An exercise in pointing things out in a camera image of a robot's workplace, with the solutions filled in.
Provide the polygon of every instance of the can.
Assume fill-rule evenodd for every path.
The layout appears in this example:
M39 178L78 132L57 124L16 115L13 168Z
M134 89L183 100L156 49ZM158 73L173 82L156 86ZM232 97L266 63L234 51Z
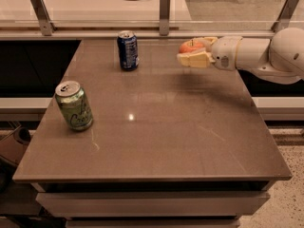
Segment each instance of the can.
M118 34L117 46L120 55L121 69L131 71L138 67L139 55L137 38L131 30L123 30Z
M93 123L93 116L86 93L76 81L60 83L55 90L56 102L67 125L77 131L88 129Z

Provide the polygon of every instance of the green can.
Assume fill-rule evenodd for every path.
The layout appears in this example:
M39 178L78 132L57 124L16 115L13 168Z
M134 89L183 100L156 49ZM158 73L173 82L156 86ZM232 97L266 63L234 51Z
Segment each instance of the green can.
M88 129L93 123L93 116L86 93L76 81L60 83L55 90L56 102L67 125L76 131Z

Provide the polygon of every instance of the brown table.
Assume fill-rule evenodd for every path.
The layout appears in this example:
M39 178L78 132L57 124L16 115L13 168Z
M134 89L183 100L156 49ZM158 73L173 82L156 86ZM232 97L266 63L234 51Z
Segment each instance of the brown table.
M238 72L180 66L181 42L140 39L125 72L115 40L84 40L63 81L84 87L94 124L68 129L52 101L14 180L69 219L253 214L291 172Z

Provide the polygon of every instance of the orange object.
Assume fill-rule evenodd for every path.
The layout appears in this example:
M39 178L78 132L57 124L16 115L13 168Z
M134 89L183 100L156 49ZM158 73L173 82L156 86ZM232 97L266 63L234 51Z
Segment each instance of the orange object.
M181 44L179 53L192 52L200 48L204 48L204 44L198 40L192 39Z

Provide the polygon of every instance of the dark blue soda can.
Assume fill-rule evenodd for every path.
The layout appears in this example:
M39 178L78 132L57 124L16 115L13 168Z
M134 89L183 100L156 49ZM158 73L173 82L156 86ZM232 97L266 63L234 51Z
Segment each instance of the dark blue soda can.
M123 70L131 71L139 65L137 38L131 30L123 30L118 34L117 46Z

